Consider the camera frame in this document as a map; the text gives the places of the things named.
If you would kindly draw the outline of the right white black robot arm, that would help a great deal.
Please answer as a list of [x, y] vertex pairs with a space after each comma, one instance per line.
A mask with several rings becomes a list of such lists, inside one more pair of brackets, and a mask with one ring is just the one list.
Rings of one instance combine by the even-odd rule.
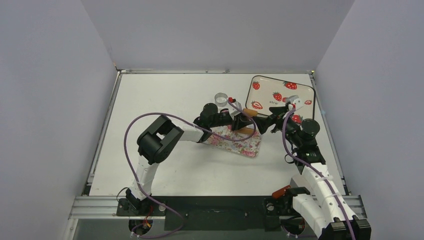
[[372, 228], [351, 209], [336, 187], [326, 161], [321, 154], [316, 135], [320, 125], [306, 118], [296, 123], [293, 104], [273, 107], [268, 117], [254, 116], [257, 129], [264, 134], [270, 126], [272, 133], [282, 133], [283, 147], [297, 165], [300, 175], [309, 184], [291, 187], [282, 196], [282, 207], [297, 213], [313, 229], [319, 240], [369, 240]]

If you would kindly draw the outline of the floral pattern tray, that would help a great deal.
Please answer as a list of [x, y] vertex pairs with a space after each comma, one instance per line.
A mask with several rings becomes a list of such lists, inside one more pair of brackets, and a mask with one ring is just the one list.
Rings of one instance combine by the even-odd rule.
[[[248, 126], [247, 133], [239, 133], [231, 130], [231, 126], [215, 127], [212, 131], [215, 134], [229, 139], [243, 139], [249, 136], [253, 126]], [[252, 137], [244, 141], [230, 141], [221, 137], [211, 135], [204, 144], [210, 145], [222, 150], [226, 150], [245, 157], [254, 158], [259, 153], [263, 136], [257, 131]]]

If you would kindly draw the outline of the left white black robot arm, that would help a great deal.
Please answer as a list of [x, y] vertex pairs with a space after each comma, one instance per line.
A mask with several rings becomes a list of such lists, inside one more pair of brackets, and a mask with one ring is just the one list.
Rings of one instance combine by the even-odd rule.
[[125, 198], [136, 215], [143, 215], [152, 204], [159, 204], [151, 196], [153, 180], [159, 164], [168, 158], [178, 142], [203, 143], [211, 136], [234, 142], [235, 139], [212, 131], [213, 128], [223, 126], [230, 126], [233, 131], [237, 131], [252, 125], [253, 132], [241, 138], [241, 141], [250, 139], [257, 132], [258, 127], [253, 117], [236, 105], [236, 102], [231, 102], [230, 108], [219, 109], [216, 104], [207, 103], [193, 122], [179, 118], [183, 122], [182, 126], [173, 123], [172, 120], [177, 118], [175, 115], [157, 112], [157, 119], [136, 140], [139, 157], [137, 167], [131, 164], [127, 148], [131, 126], [127, 127], [123, 149], [133, 174], [133, 183], [126, 190]]

